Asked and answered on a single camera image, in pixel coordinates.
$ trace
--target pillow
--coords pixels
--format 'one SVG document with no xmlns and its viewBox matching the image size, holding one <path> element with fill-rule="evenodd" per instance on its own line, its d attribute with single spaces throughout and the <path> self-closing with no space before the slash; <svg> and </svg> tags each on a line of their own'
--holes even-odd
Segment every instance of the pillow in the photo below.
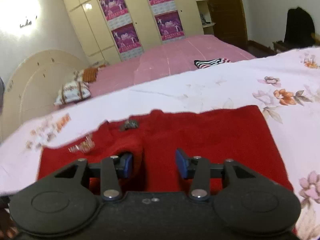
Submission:
<svg viewBox="0 0 320 240">
<path fill-rule="evenodd" d="M 81 101 L 90 96 L 88 86 L 83 82 L 73 81 L 65 84 L 58 92 L 54 103 L 56 106 L 66 105 L 70 102 Z"/>
<path fill-rule="evenodd" d="M 97 72 L 98 72 L 97 68 L 93 68 L 93 67 L 86 68 L 83 71 L 82 81 L 88 82 L 88 83 L 95 82 L 97 79 Z"/>
<path fill-rule="evenodd" d="M 74 74 L 73 80 L 74 80 L 74 81 L 78 81 L 78 82 L 82 82 L 83 72 L 84 72 L 84 70 L 74 71 L 74 73 L 73 73 L 73 74 Z"/>
<path fill-rule="evenodd" d="M 213 59 L 213 60 L 195 60 L 194 62 L 195 62 L 196 67 L 198 69 L 201 69 L 201 68 L 208 68 L 211 66 L 216 66 L 216 65 L 231 62 L 231 61 L 229 59 L 223 57 L 223 58 L 217 58 L 217 59 Z"/>
</svg>

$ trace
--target black bag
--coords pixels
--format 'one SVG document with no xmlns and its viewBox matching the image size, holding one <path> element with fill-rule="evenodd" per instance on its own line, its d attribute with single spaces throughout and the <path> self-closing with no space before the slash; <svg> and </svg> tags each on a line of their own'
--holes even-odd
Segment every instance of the black bag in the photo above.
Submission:
<svg viewBox="0 0 320 240">
<path fill-rule="evenodd" d="M 313 20 L 305 10 L 289 9 L 284 43 L 288 48 L 306 48 L 315 44 L 311 34 L 315 33 Z"/>
</svg>

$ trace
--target orange pillow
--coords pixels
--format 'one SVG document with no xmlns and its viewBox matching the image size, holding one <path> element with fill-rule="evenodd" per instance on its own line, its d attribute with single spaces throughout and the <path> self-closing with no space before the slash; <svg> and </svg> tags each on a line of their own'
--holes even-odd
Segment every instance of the orange pillow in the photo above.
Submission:
<svg viewBox="0 0 320 240">
<path fill-rule="evenodd" d="M 86 68 L 83 72 L 82 81 L 83 82 L 95 82 L 97 79 L 97 68 Z"/>
</svg>

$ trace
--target folded clothes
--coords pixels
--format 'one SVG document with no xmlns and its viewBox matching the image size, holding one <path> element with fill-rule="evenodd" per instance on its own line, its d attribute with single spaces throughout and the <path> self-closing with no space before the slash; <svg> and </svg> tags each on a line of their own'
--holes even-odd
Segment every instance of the folded clothes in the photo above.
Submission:
<svg viewBox="0 0 320 240">
<path fill-rule="evenodd" d="M 132 116 L 139 127 L 123 130 L 125 121 L 105 122 L 92 133 L 95 143 L 87 154 L 68 149 L 85 137 L 59 149 L 43 150 L 39 178 L 79 159 L 89 163 L 121 152 L 134 155 L 135 178 L 127 190 L 188 191 L 190 181 L 180 178 L 175 164 L 175 150 L 200 155 L 212 163 L 234 159 L 262 175 L 292 189 L 286 170 L 268 126 L 257 106 L 213 110 L 201 114 L 163 113 Z M 211 180 L 213 193 L 222 188 L 221 180 Z"/>
<path fill-rule="evenodd" d="M 215 65 L 219 65 L 222 63 L 228 63 L 231 62 L 229 59 L 223 57 L 223 58 L 217 58 L 213 60 L 195 60 L 195 65 L 197 68 L 207 68 Z"/>
</svg>

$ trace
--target metal screw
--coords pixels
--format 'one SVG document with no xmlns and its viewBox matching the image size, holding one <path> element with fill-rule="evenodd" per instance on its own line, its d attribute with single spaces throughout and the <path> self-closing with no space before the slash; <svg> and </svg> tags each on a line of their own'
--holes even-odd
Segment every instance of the metal screw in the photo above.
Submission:
<svg viewBox="0 0 320 240">
<path fill-rule="evenodd" d="M 207 196 L 207 192 L 204 189 L 194 189 L 191 191 L 191 195 L 196 198 L 201 198 Z"/>
<path fill-rule="evenodd" d="M 107 198 L 115 198 L 120 195 L 120 192 L 115 189 L 108 189 L 103 193 L 103 195 Z"/>
<path fill-rule="evenodd" d="M 151 199 L 149 199 L 149 198 L 142 199 L 142 203 L 148 205 L 151 203 Z"/>
</svg>

